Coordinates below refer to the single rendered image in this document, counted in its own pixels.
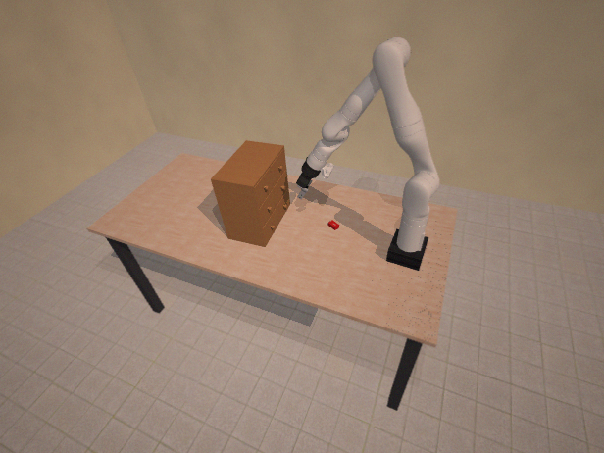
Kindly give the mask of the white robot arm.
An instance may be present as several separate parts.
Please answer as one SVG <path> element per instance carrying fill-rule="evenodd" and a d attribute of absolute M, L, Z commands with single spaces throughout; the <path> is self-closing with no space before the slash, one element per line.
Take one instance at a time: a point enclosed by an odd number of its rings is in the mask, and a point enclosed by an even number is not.
<path fill-rule="evenodd" d="M 408 41 L 392 37 L 373 55 L 373 68 L 322 128 L 314 156 L 327 161 L 348 138 L 350 128 L 382 89 L 395 139 L 411 158 L 415 175 L 407 181 L 402 199 L 402 217 L 397 246 L 405 252 L 421 251 L 430 206 L 428 201 L 440 185 L 432 160 L 421 111 L 406 82 L 404 67 L 411 55 Z M 336 142 L 338 141 L 338 142 Z M 427 208 L 428 205 L 428 208 Z"/>

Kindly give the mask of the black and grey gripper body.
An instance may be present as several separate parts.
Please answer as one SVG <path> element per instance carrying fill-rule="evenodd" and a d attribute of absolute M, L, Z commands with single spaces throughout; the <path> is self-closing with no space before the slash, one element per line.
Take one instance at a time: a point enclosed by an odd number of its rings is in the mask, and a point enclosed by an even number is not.
<path fill-rule="evenodd" d="M 312 151 L 306 158 L 306 161 L 301 169 L 302 174 L 296 181 L 296 184 L 302 188 L 306 188 L 310 180 L 317 177 L 320 172 L 322 172 L 323 178 L 327 179 L 333 169 L 333 163 L 327 163 L 327 161 L 317 159 Z"/>

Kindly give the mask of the brown wooden chest of drawers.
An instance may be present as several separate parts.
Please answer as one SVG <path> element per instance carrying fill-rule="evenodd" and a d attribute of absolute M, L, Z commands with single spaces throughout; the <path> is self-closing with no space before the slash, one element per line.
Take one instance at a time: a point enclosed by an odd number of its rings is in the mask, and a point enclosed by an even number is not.
<path fill-rule="evenodd" d="M 266 247 L 255 186 L 284 145 L 246 140 L 211 178 L 228 239 Z M 271 170 L 272 176 L 272 170 Z"/>

